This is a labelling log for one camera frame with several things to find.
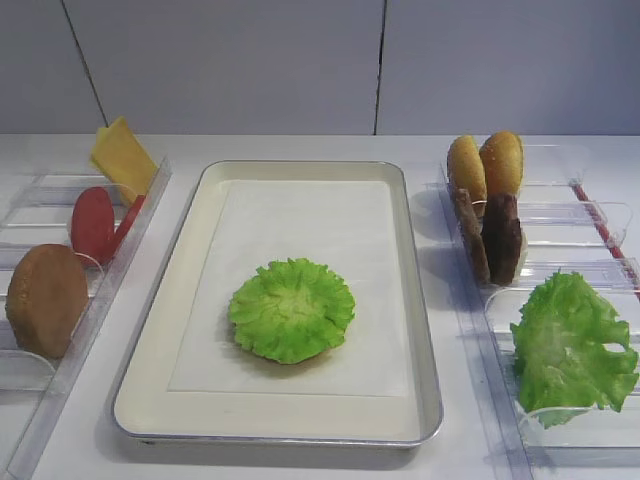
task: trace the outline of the green lettuce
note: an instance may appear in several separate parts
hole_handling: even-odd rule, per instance
[[[511,324],[516,347],[519,402],[525,411],[545,407],[610,406],[619,412],[638,380],[638,353],[629,324],[578,273],[556,273],[538,285]],[[608,350],[618,344],[622,351]],[[538,416],[545,428],[582,413],[552,410]]]
[[[355,301],[327,265],[298,258],[257,272],[229,306],[235,341],[244,350],[292,364],[344,343]]]

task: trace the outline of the metal tray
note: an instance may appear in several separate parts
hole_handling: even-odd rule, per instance
[[[345,278],[341,347],[277,365],[232,340],[231,295],[287,257]],[[443,416],[402,171],[371,162],[205,169],[113,400],[143,440],[411,448]]]

